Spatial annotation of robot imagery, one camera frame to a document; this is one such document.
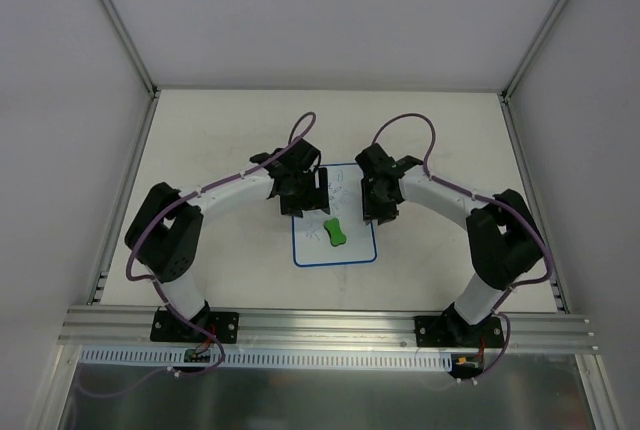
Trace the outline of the green whiteboard eraser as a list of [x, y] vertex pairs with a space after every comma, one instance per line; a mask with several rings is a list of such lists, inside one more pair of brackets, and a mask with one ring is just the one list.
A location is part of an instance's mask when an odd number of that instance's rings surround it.
[[339, 247], [347, 243], [347, 236], [342, 230], [340, 220], [336, 217], [325, 220], [323, 228], [327, 232], [332, 247]]

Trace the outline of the blue framed small whiteboard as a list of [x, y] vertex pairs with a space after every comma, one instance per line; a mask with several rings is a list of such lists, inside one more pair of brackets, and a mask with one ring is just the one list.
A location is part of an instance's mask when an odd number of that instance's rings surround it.
[[309, 211], [292, 219], [293, 263], [313, 268], [375, 262], [375, 230], [362, 214], [361, 169], [354, 162], [325, 168], [330, 212]]

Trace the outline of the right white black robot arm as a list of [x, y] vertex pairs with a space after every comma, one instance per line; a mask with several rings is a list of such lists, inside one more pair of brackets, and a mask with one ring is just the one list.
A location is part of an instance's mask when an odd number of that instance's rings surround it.
[[374, 143], [355, 161], [362, 171], [363, 220], [395, 220], [404, 202], [423, 206], [467, 233], [474, 275], [426, 335], [441, 345], [469, 346], [520, 276], [545, 256], [545, 245], [523, 197], [507, 189], [483, 196], [446, 181], [413, 156], [399, 160]]

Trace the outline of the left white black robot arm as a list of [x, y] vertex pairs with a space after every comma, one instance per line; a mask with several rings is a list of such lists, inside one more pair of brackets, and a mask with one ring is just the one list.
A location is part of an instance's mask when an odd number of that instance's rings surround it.
[[136, 279], [134, 262], [148, 270], [145, 277], [174, 318], [173, 328], [187, 341], [202, 338], [208, 329], [210, 307], [190, 273], [208, 223], [243, 205], [273, 198], [279, 200], [283, 216], [330, 212], [327, 170], [320, 166], [321, 151], [308, 141], [256, 154], [250, 163], [250, 168], [202, 187], [154, 185], [125, 234], [130, 250], [127, 278]]

